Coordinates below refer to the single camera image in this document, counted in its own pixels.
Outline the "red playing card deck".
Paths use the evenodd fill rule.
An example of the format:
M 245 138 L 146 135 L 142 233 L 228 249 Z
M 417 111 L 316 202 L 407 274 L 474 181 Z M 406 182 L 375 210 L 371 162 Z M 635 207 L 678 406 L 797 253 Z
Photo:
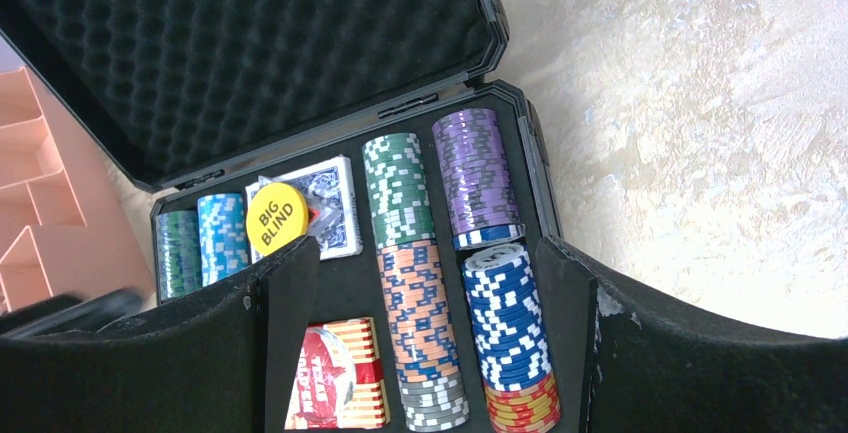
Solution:
M 390 421 L 374 319 L 308 326 L 285 428 L 371 430 Z

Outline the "red triangular dealer token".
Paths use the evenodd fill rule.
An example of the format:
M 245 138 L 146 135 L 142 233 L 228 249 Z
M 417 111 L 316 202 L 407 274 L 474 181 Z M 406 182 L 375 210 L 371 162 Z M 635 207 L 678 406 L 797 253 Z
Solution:
M 278 181 L 278 180 L 272 180 L 270 177 L 260 176 L 259 179 L 258 179 L 258 184 L 259 184 L 258 190 L 262 186 L 265 186 L 265 185 L 267 185 L 269 183 L 273 183 L 273 182 L 286 183 L 286 182 L 282 182 L 282 181 Z M 332 207 L 328 204 L 325 204 L 324 202 L 322 202 L 320 199 L 318 199 L 316 197 L 309 196 L 306 193 L 303 193 L 300 189 L 298 189 L 294 185 L 291 185 L 291 186 L 293 186 L 297 190 L 299 190 L 306 199 L 307 206 L 309 208 L 309 227 L 308 227 L 307 233 L 309 232 L 310 228 L 313 228 L 313 229 L 317 228 L 318 230 L 320 230 L 325 223 L 327 223 L 328 221 L 333 221 L 334 218 L 337 216 L 337 210 L 334 207 Z

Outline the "black poker chip case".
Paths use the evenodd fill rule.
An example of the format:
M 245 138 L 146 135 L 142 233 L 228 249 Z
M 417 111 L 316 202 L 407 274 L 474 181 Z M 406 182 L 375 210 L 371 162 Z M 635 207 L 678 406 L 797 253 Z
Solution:
M 346 154 L 365 184 L 366 140 L 419 135 L 444 204 L 431 125 L 450 108 L 498 112 L 529 241 L 556 232 L 548 158 L 520 89 L 484 81 L 509 41 L 501 0 L 1 0 L 1 32 L 130 181 L 175 188 L 157 211 L 246 182 L 235 166 Z M 310 320 L 374 316 L 375 248 L 319 261 Z

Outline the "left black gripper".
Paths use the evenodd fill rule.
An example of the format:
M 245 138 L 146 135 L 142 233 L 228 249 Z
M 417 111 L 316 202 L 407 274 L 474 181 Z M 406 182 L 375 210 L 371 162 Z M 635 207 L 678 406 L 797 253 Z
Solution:
M 66 331 L 96 332 L 104 326 L 138 313 L 143 298 L 123 288 L 83 299 L 63 293 L 22 309 L 1 314 L 1 337 L 20 339 Z

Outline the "yellow round button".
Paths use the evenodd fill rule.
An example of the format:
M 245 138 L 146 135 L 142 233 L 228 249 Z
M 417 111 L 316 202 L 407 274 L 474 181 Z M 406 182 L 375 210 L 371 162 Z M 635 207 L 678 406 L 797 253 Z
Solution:
M 302 193 L 286 183 L 262 186 L 246 214 L 246 231 L 252 248 L 263 257 L 304 236 L 309 208 Z

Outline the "blue playing card deck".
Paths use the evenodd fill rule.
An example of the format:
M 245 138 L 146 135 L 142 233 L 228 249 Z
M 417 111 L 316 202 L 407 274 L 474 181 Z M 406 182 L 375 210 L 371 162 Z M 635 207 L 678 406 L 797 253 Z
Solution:
M 358 255 L 363 244 L 358 224 L 351 160 L 339 155 L 274 177 L 259 175 L 245 187 L 250 205 L 264 186 L 286 183 L 305 198 L 311 213 L 308 234 L 319 244 L 322 261 Z

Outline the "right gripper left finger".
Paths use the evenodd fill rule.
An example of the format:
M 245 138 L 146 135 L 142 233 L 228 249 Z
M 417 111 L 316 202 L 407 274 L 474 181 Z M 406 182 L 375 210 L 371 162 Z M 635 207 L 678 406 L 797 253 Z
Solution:
M 259 263 L 97 332 L 1 342 L 5 432 L 280 432 L 319 248 Z

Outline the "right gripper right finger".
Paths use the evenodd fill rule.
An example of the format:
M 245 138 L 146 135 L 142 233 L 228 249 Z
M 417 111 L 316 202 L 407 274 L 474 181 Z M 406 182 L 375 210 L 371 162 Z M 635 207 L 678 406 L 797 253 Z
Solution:
M 847 343 L 714 314 L 561 239 L 535 249 L 561 432 L 843 432 Z

